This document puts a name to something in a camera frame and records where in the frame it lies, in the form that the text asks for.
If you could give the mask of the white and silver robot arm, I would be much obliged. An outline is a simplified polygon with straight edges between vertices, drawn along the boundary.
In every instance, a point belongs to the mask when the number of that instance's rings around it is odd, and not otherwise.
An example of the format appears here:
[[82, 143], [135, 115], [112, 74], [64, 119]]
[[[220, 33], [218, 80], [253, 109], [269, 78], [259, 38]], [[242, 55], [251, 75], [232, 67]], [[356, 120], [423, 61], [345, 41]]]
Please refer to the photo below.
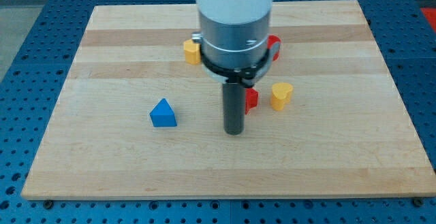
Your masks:
[[223, 84], [252, 87], [266, 74], [273, 54], [268, 49], [273, 0], [196, 0], [200, 44], [206, 72]]

